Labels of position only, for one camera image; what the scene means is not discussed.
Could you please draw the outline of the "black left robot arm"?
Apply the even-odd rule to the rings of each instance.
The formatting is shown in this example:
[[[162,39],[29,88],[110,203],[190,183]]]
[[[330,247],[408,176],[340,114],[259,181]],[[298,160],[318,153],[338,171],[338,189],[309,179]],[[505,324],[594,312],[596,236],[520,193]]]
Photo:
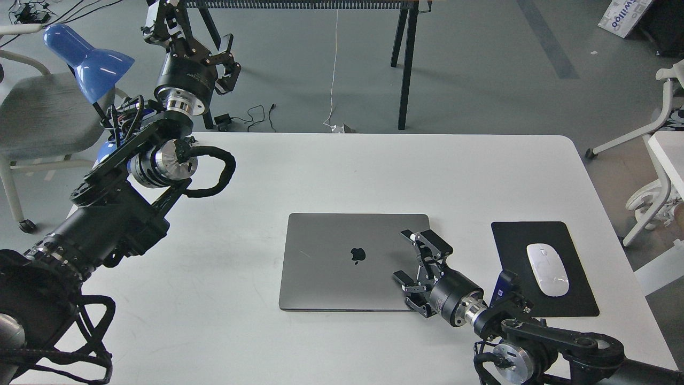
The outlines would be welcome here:
[[[44,359],[102,366],[96,380],[53,372],[109,383],[103,338],[115,302],[84,295],[83,283],[100,266],[146,253],[168,234],[165,216],[180,197],[217,195],[235,172],[232,154],[193,143],[191,119],[207,113],[213,93],[232,91],[240,65],[195,39],[184,1],[147,4],[144,39],[166,49],[154,97],[125,97],[101,114],[114,147],[72,192],[75,212],[31,249],[2,250],[2,384],[48,371]]]

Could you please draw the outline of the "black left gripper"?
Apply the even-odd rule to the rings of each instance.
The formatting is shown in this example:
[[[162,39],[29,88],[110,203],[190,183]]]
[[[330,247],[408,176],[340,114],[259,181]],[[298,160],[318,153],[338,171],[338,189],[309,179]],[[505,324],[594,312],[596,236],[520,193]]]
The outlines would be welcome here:
[[[231,52],[233,34],[221,37],[215,55],[194,37],[186,38],[181,5],[181,1],[147,1],[142,36],[147,44],[170,48],[154,90],[156,99],[166,111],[200,116],[208,112],[214,89],[218,95],[234,90],[242,67]],[[218,64],[224,73],[217,77]]]

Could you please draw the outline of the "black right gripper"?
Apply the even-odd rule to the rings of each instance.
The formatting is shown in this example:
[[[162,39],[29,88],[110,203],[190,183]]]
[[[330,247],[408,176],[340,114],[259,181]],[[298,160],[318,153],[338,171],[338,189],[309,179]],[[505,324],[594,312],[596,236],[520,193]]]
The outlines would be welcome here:
[[[425,318],[438,314],[453,327],[471,325],[488,305],[479,285],[446,266],[453,247],[431,229],[417,233],[406,229],[400,234],[410,241],[418,261],[415,280],[405,271],[393,273],[405,304]]]

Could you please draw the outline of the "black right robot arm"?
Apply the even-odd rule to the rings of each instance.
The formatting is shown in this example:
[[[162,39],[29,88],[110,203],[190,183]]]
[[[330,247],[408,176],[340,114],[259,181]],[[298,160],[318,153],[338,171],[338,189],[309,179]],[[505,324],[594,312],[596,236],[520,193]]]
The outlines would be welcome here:
[[[489,304],[484,291],[450,268],[454,249],[428,229],[401,232],[417,253],[417,278],[394,273],[408,307],[450,326],[471,326],[479,337],[473,365],[481,384],[497,384],[486,368],[492,363],[513,384],[682,384],[682,372],[625,357],[618,339],[606,334],[549,327],[530,315],[521,279],[503,269]]]

